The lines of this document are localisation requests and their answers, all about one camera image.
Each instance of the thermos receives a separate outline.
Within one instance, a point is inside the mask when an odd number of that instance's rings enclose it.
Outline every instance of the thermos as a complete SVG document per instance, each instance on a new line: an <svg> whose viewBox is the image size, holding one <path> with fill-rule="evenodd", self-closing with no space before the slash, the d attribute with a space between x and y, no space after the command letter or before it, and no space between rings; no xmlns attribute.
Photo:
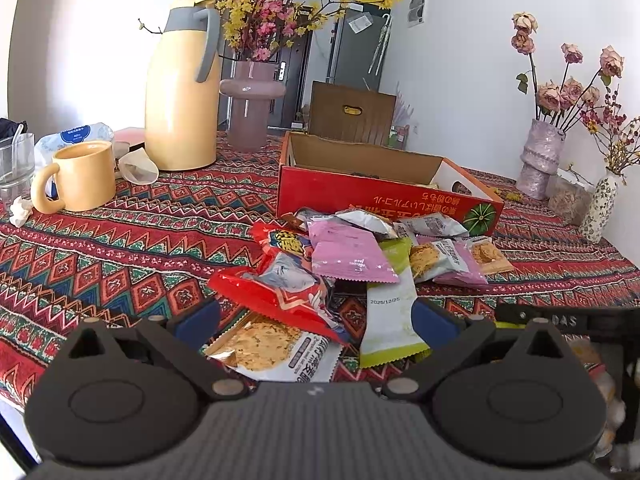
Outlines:
<svg viewBox="0 0 640 480"><path fill-rule="evenodd" d="M220 16L214 0L175 0L146 79L145 149L160 170L216 160Z"/></svg>

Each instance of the gray ribbed surface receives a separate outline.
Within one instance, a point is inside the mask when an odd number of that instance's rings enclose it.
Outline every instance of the gray ribbed surface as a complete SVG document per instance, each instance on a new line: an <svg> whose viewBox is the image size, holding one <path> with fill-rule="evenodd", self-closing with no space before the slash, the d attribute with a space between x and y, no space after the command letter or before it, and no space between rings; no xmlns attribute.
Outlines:
<svg viewBox="0 0 640 480"><path fill-rule="evenodd" d="M27 478L605 479L587 463L521 472L475 462L440 440L416 406L381 400L357 383L263 383L248 399L213 405L187 440L155 460L95 472L47 463Z"/></svg>

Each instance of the pink vase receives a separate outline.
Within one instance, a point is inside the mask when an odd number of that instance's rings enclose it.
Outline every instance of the pink vase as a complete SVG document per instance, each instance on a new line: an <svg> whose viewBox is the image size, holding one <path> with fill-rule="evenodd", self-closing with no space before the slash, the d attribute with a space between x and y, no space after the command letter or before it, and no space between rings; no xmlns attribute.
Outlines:
<svg viewBox="0 0 640 480"><path fill-rule="evenodd" d="M558 171L564 137L560 128L545 121L531 121L529 137L520 156L524 165L516 182L517 190L537 200L545 198L549 177Z"/></svg>
<svg viewBox="0 0 640 480"><path fill-rule="evenodd" d="M287 91L274 81L276 69L273 63L235 61L232 79L220 82L220 93L231 97L228 142L239 152L255 152L267 143L271 101Z"/></svg>

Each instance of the crumpled tissue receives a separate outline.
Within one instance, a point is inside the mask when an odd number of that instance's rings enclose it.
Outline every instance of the crumpled tissue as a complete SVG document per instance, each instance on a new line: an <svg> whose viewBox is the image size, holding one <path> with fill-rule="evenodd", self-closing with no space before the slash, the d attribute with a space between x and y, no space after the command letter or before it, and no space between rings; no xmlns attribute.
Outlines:
<svg viewBox="0 0 640 480"><path fill-rule="evenodd" d="M133 184L153 184L158 180L158 167L146 154L144 148L129 152L118 161L120 174Z"/></svg>
<svg viewBox="0 0 640 480"><path fill-rule="evenodd" d="M9 206L11 211L11 217L9 222L16 227L22 227L27 223L27 219L31 216L33 211L33 202L19 196Z"/></svg>

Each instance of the silver screw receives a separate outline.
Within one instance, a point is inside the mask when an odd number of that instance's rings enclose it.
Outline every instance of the silver screw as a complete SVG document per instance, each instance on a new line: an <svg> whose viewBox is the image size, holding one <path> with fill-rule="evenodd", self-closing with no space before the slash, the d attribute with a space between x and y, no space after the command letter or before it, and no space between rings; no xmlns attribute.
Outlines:
<svg viewBox="0 0 640 480"><path fill-rule="evenodd" d="M244 384L237 379L220 379L213 383L213 392L223 397L231 397L241 394Z"/></svg>
<svg viewBox="0 0 640 480"><path fill-rule="evenodd" d="M391 379L386 387L396 395L408 395L417 392L420 384L408 377L398 377Z"/></svg>

